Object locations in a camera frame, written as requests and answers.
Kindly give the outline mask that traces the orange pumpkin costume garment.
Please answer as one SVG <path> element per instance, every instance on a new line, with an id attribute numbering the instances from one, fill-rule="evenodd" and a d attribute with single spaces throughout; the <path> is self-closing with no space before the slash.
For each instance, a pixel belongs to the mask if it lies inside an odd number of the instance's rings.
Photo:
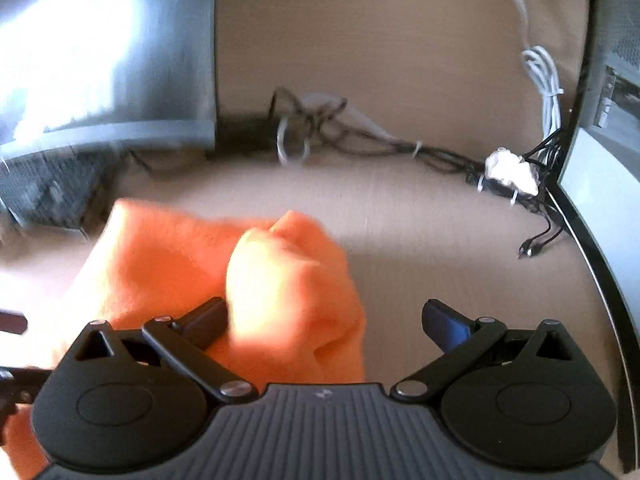
<path id="1" fill-rule="evenodd" d="M 92 320 L 130 330 L 214 297 L 229 325 L 207 354 L 254 385 L 363 381 L 366 316 L 344 252 L 314 219 L 207 221 L 136 200 L 115 204 L 70 284 L 40 287 L 23 359 L 58 364 Z"/>

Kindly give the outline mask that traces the black mechanical keyboard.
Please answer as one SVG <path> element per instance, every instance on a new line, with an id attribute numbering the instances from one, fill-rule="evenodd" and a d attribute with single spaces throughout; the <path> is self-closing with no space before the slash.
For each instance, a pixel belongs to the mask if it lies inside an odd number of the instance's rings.
<path id="1" fill-rule="evenodd" d="M 1 207 L 21 228 L 84 232 L 111 207 L 121 162 L 109 152 L 12 159 L 1 165 Z"/>

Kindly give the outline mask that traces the white crumpled tissue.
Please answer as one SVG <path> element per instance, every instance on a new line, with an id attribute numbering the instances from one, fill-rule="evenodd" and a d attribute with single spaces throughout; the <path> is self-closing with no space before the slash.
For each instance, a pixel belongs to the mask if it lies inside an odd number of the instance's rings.
<path id="1" fill-rule="evenodd" d="M 507 148 L 498 148 L 485 159 L 484 175 L 518 194 L 536 196 L 539 192 L 537 169 Z"/>

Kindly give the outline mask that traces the white computer tower case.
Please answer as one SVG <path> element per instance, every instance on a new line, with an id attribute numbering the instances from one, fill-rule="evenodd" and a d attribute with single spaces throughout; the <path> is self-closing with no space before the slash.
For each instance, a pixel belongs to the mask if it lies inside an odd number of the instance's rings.
<path id="1" fill-rule="evenodd" d="M 587 42 L 554 199 L 620 349 L 618 456 L 639 468 L 639 0 L 589 0 Z"/>

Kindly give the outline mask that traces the black curved monitor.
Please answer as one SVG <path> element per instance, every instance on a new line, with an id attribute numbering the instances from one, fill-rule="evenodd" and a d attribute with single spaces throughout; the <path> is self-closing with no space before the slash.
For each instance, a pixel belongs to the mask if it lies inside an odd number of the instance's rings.
<path id="1" fill-rule="evenodd" d="M 215 0 L 1 0 L 1 155 L 210 148 Z"/>

